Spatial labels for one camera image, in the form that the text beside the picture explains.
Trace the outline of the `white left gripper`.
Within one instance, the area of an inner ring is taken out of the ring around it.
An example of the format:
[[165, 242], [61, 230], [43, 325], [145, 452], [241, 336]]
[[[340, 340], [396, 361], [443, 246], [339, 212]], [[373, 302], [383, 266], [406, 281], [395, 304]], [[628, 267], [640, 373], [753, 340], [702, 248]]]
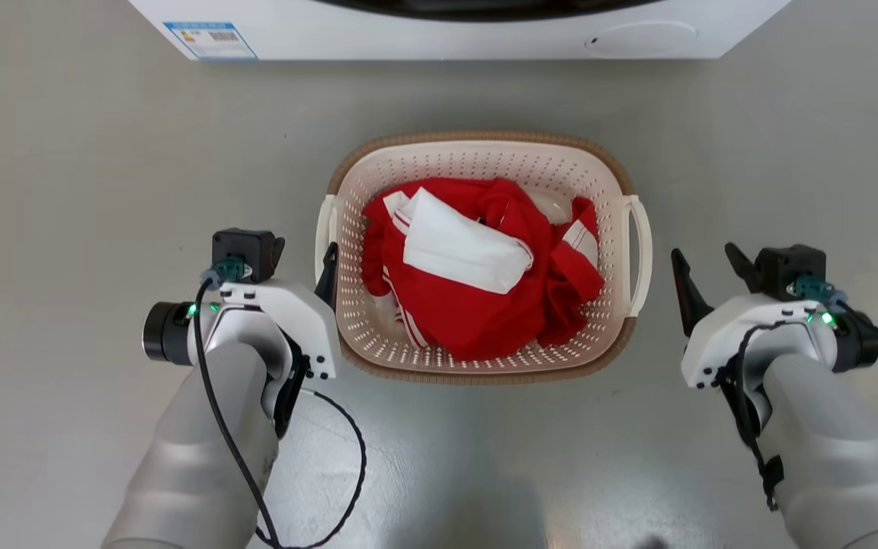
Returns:
[[[271, 277], [275, 275], [286, 240], [271, 243]], [[290, 376], [292, 351], [309, 358], [310, 369], [321, 380], [337, 377], [341, 364], [337, 320], [339, 247], [330, 242], [318, 262], [315, 294], [301, 284], [271, 279], [264, 284], [224, 284], [219, 309], [204, 308], [201, 333], [205, 349], [243, 343], [257, 351], [266, 372], [275, 380]]]

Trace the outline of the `dark washing machine door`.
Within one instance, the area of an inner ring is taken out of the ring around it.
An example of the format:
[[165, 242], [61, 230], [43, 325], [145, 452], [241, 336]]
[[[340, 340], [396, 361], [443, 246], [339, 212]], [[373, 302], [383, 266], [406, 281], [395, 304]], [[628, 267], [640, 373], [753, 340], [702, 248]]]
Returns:
[[563, 20], [651, 5], [663, 0], [315, 0], [365, 13], [439, 22]]

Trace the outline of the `beige perforated laundry basket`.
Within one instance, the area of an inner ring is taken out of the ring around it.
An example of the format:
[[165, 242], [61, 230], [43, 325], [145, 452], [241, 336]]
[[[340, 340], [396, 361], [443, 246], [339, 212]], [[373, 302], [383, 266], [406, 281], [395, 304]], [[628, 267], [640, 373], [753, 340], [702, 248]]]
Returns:
[[[605, 286], [583, 308], [586, 327], [561, 346], [530, 344], [504, 358], [459, 361], [442, 348], [416, 348], [399, 326], [388, 326], [361, 279], [362, 210], [381, 191], [430, 177], [508, 178], [554, 222], [572, 199], [589, 199]], [[532, 384], [600, 371], [630, 343], [654, 263], [646, 209], [612, 154], [577, 136], [521, 131], [406, 134], [358, 147], [328, 183], [315, 233], [315, 275], [332, 242], [339, 247], [337, 324], [344, 359], [370, 374], [414, 383]]]

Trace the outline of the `white washing machine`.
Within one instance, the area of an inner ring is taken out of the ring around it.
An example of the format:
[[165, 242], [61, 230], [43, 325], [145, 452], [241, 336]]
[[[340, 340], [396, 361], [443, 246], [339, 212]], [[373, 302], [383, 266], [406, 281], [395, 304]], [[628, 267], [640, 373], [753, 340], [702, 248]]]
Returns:
[[232, 22], [258, 60], [718, 59], [791, 0], [663, 0], [529, 22], [407, 20], [315, 0], [129, 0], [165, 21]]

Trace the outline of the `blue white energy label sticker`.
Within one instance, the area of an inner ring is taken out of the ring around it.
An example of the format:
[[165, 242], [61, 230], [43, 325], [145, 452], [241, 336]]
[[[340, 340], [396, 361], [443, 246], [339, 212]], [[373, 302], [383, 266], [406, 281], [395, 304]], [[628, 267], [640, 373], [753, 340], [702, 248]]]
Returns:
[[197, 60], [258, 60], [232, 22], [165, 21], [175, 41]]

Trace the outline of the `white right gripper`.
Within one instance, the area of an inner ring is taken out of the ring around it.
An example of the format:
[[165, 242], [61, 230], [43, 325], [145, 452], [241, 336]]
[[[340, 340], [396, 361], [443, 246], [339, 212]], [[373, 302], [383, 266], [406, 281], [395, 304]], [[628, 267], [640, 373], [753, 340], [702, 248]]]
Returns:
[[767, 365], [781, 355], [805, 355], [831, 368], [838, 344], [815, 301], [780, 302], [761, 292], [761, 276], [735, 243], [724, 251], [751, 294], [737, 296], [715, 310], [704, 300], [691, 277], [691, 267], [679, 248], [670, 263], [678, 299], [682, 331], [690, 337], [681, 361], [681, 373], [690, 388], [707, 388], [717, 372], [739, 353], [745, 337], [745, 365], [750, 377], [763, 376]]

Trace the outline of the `red and white garment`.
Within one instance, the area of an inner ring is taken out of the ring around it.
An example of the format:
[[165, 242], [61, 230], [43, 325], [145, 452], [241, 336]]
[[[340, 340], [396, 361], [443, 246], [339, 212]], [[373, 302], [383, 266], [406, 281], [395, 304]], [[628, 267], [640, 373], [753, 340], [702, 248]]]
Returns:
[[568, 343], [605, 287], [595, 207], [561, 223], [507, 178], [424, 178], [363, 209], [361, 277], [415, 347], [461, 361]]

